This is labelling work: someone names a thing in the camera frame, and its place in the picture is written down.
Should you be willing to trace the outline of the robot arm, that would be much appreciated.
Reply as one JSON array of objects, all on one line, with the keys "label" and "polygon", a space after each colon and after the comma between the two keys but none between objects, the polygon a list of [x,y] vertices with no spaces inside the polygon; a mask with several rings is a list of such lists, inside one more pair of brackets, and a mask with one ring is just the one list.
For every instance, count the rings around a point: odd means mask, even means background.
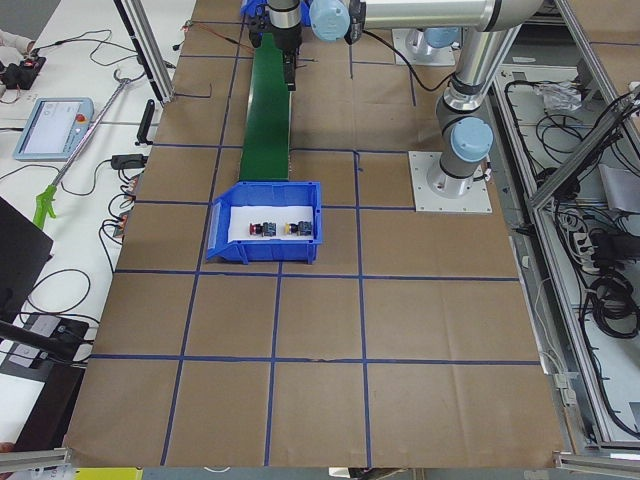
[{"label": "robot arm", "polygon": [[295,71],[299,48],[302,44],[300,1],[268,0],[267,7],[274,43],[283,56],[285,84],[289,91],[295,91]]},{"label": "robot arm", "polygon": [[445,141],[439,161],[427,173],[431,190],[459,198],[470,189],[474,172],[487,157],[493,131],[475,112],[486,88],[517,35],[520,25],[540,8],[539,1],[313,1],[310,21],[323,41],[357,42],[368,29],[464,27],[455,72],[437,104]]}]

